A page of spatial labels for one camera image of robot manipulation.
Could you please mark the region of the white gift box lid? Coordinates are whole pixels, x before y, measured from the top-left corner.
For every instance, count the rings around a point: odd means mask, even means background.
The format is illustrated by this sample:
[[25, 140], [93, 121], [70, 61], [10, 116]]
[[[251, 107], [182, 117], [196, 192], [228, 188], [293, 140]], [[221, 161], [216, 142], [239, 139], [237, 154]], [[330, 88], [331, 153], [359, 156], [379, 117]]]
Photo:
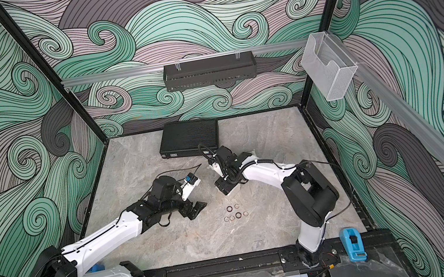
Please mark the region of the white gift box lid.
[[250, 154], [251, 159], [254, 159], [254, 160], [257, 159], [257, 154], [256, 154], [256, 152], [254, 150], [251, 150], [249, 152], [249, 154]]

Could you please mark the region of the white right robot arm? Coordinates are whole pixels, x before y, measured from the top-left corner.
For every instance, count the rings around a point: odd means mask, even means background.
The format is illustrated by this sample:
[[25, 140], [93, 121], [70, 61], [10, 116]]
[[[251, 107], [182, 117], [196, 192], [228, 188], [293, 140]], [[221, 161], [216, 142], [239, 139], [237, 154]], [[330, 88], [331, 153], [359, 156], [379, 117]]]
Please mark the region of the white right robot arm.
[[224, 195], [250, 181], [270, 185], [285, 193], [301, 222], [297, 255], [306, 267], [316, 267], [320, 263], [326, 225], [340, 194], [313, 161], [283, 164], [259, 158], [252, 152], [236, 155], [225, 146], [212, 150], [199, 144], [198, 150], [219, 175], [215, 186]]

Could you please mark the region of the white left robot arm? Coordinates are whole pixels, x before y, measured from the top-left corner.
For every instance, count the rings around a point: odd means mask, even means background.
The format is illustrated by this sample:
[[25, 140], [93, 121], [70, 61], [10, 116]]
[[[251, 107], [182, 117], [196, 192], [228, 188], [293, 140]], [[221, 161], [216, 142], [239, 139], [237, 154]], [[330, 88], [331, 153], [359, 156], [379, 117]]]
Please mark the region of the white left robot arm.
[[156, 178], [143, 198], [127, 207], [103, 228], [64, 248], [49, 246], [37, 257], [30, 277], [145, 277], [144, 272], [129, 261], [112, 269], [92, 272], [124, 243], [140, 236], [174, 212], [194, 220], [206, 207], [205, 202], [192, 202], [189, 196], [200, 184], [194, 173], [182, 181], [169, 176]]

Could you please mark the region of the black ribbed hard case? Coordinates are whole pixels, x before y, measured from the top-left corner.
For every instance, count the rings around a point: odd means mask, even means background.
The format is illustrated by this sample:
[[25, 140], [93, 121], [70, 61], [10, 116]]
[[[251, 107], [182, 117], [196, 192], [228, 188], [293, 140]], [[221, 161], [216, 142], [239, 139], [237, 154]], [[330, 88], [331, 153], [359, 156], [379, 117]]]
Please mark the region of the black ribbed hard case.
[[198, 148], [201, 144], [210, 150], [217, 149], [220, 146], [218, 124], [216, 119], [166, 124], [159, 149], [161, 158], [201, 156]]

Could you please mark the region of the blue tape dispenser right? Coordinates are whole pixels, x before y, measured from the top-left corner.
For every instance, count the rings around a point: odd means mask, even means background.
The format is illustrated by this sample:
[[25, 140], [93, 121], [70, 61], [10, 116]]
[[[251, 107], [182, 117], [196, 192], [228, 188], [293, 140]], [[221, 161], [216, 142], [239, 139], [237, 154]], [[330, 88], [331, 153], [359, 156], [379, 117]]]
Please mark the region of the blue tape dispenser right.
[[356, 228], [342, 228], [339, 235], [341, 243], [343, 244], [346, 254], [351, 262], [360, 263], [368, 260], [361, 234]]

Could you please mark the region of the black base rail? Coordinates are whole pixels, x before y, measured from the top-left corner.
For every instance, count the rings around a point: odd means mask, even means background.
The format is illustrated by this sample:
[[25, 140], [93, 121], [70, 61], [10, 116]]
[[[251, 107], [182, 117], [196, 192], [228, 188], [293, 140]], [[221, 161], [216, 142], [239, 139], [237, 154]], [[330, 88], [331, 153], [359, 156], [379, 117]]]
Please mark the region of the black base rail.
[[[389, 246], [395, 243], [389, 230], [368, 231], [362, 236], [365, 251]], [[335, 263], [346, 256], [344, 243], [340, 238], [327, 239], [320, 247], [321, 264]], [[180, 264], [143, 271], [144, 277], [227, 277], [250, 273], [256, 270], [277, 270], [292, 272], [306, 269], [296, 244], [238, 255]]]

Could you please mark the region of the black wall shelf tray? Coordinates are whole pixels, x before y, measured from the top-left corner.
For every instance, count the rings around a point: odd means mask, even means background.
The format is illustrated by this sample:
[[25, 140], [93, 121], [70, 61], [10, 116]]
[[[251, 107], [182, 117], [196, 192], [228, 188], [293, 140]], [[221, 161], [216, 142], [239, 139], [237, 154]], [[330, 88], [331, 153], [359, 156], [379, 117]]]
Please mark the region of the black wall shelf tray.
[[221, 56], [213, 59], [184, 63], [180, 69], [165, 66], [163, 79], [166, 89], [177, 92], [253, 78], [257, 75], [256, 59], [252, 52], [239, 56]]

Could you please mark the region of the black corner frame post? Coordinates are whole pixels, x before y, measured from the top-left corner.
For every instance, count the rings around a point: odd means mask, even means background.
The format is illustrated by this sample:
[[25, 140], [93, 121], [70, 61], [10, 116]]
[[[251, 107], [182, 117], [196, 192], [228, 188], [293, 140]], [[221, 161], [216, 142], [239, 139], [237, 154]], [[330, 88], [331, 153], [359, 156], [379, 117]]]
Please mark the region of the black corner frame post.
[[9, 13], [4, 9], [0, 3], [0, 24], [5, 28], [5, 30], [10, 34], [10, 36], [18, 43], [18, 45], [24, 50], [43, 73], [43, 75], [54, 85], [55, 89], [60, 93], [64, 99], [69, 103], [72, 109], [79, 115], [79, 117], [86, 123], [86, 125], [94, 132], [94, 134], [99, 138], [100, 142], [104, 145], [108, 145], [109, 138], [104, 134], [101, 128], [96, 124], [94, 119], [88, 114], [84, 106], [78, 100], [78, 97], [71, 91], [67, 91], [62, 82], [61, 78], [52, 69], [50, 64], [46, 62], [44, 57], [35, 48], [32, 41], [25, 35], [21, 28], [14, 22]]

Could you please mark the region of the aluminium wall rail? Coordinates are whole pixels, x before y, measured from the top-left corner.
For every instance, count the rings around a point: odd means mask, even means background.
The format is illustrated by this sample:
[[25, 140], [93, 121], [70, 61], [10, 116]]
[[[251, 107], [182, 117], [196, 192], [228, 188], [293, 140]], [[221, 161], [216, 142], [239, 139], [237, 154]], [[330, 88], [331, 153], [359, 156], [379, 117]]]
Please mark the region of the aluminium wall rail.
[[105, 82], [115, 79], [122, 79], [127, 77], [133, 77], [138, 75], [148, 75], [150, 73], [161, 72], [164, 70], [165, 66], [175, 66], [177, 69], [181, 68], [181, 65], [184, 63], [196, 62], [198, 60], [204, 59], [213, 59], [221, 56], [239, 56], [242, 53], [252, 52], [253, 55], [261, 55], [266, 53], [290, 50], [290, 49], [298, 49], [307, 44], [308, 38], [295, 39], [290, 41], [278, 42], [273, 44], [264, 44], [261, 46], [255, 46], [245, 49], [227, 51], [227, 52], [219, 52], [205, 56], [196, 56], [190, 58], [184, 58], [179, 60], [167, 61], [162, 63], [144, 65], [139, 67], [125, 67], [121, 70], [117, 69], [116, 71], [111, 72], [100, 72], [96, 74], [89, 74], [77, 77], [71, 77], [70, 79], [65, 79], [62, 81], [62, 86], [64, 88], [72, 88], [76, 86], [82, 86], [87, 84], [93, 84], [98, 82]]

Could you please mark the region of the clear plastic wall holder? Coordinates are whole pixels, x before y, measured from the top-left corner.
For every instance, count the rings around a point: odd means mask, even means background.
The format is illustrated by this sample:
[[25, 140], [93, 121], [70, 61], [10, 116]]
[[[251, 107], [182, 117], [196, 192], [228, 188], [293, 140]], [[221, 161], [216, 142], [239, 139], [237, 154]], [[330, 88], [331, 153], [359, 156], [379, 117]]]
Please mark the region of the clear plastic wall holder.
[[300, 64], [329, 102], [345, 97], [358, 69], [341, 39], [326, 31], [310, 34]]

